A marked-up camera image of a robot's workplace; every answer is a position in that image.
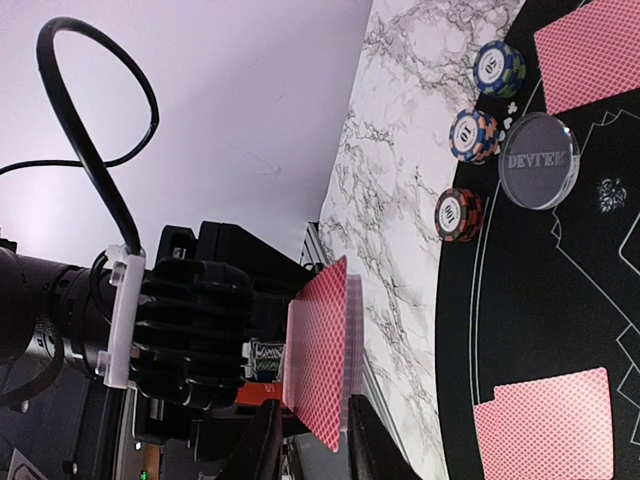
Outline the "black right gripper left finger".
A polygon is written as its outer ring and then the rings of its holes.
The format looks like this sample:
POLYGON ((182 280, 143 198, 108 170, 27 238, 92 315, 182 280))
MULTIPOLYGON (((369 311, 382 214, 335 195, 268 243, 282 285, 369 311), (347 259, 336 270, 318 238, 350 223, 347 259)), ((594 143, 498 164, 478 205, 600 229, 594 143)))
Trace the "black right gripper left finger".
POLYGON ((215 479, 275 479, 280 473, 282 441, 280 401, 265 400, 215 479))

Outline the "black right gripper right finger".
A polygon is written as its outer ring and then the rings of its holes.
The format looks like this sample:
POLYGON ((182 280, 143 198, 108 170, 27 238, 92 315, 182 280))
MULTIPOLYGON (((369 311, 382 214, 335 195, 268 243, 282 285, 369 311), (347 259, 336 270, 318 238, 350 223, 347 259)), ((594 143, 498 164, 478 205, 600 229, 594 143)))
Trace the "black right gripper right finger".
POLYGON ((366 396, 352 395, 348 410, 347 437, 352 479, 420 480, 366 396))

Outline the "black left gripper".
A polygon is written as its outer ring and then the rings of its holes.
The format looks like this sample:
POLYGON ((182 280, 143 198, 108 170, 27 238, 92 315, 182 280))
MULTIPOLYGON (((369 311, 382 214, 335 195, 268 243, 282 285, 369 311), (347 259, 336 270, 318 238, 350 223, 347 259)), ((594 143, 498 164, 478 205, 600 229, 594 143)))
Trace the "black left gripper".
POLYGON ((230 457, 257 411, 237 402, 252 382, 243 348, 283 344, 289 303, 322 268, 235 224, 165 227, 134 324, 135 436, 185 441, 198 462, 230 457))

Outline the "red playing card deck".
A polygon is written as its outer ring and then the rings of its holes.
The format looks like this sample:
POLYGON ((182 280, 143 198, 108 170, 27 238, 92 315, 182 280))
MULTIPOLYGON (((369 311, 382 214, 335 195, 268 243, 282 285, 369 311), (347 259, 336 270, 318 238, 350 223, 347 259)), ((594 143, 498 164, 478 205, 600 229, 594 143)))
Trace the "red playing card deck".
POLYGON ((333 453, 348 399, 361 391, 363 363, 362 282, 341 257, 289 304, 282 387, 284 405, 333 453))

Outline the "red card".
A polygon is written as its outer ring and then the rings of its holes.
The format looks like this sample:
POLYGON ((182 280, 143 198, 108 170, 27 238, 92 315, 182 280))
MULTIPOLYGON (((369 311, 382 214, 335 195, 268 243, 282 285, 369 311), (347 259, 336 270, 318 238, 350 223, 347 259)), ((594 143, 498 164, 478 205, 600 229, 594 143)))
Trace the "red card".
POLYGON ((534 34, 552 115, 639 88, 639 3, 592 1, 534 34))
POLYGON ((608 372, 500 385, 473 408, 486 479, 611 479, 608 372))

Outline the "red poker chip stack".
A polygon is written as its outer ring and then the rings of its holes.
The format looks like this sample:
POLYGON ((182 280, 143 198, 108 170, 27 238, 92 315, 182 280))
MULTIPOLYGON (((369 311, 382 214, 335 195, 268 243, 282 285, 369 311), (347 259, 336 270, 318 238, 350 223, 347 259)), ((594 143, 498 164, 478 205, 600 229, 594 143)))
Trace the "red poker chip stack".
POLYGON ((449 188, 439 197, 435 211, 436 232, 444 242, 469 242, 482 228, 484 201, 470 189, 449 188))

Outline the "black white poker chip stack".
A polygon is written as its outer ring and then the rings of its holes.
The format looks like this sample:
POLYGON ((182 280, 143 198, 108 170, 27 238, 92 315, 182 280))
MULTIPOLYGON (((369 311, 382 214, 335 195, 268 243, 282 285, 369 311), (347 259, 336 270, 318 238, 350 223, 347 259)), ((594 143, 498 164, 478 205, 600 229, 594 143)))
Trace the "black white poker chip stack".
POLYGON ((480 110, 459 111, 450 126, 449 147, 461 163, 485 163, 496 153, 498 141, 497 120, 480 110))

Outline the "green poker chip stack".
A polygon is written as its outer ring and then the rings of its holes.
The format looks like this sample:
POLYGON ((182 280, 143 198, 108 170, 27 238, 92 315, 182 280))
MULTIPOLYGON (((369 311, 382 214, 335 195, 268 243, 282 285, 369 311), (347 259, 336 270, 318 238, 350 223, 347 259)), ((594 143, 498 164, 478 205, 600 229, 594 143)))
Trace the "green poker chip stack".
POLYGON ((503 41, 490 41, 481 47, 475 58, 473 77, 482 94, 493 98, 512 98, 526 78, 524 57, 503 41))

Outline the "round black poker mat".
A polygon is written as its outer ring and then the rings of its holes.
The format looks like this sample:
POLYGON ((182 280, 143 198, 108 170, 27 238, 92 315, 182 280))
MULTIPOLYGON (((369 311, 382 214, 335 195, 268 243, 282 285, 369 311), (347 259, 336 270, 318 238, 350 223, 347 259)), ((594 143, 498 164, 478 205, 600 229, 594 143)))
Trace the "round black poker mat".
MULTIPOLYGON (((528 73, 508 100, 476 107, 514 124, 548 113, 534 34, 592 1, 525 1, 506 43, 528 73)), ((556 114, 580 147, 578 178, 555 208, 528 210, 498 166, 460 166, 454 183, 484 201, 484 225, 442 247, 436 386, 446 467, 483 475, 473 408, 500 385, 602 367, 610 382, 614 475, 639 475, 639 88, 556 114)))

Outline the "silver dealer button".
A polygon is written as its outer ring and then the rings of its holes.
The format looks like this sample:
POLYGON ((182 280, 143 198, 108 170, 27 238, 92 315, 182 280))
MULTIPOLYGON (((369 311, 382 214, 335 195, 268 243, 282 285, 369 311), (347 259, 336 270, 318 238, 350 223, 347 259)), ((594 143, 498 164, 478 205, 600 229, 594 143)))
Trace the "silver dealer button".
POLYGON ((560 119, 542 112, 524 115, 502 143, 498 172, 502 188, 516 205, 549 210, 576 184, 580 147, 560 119))

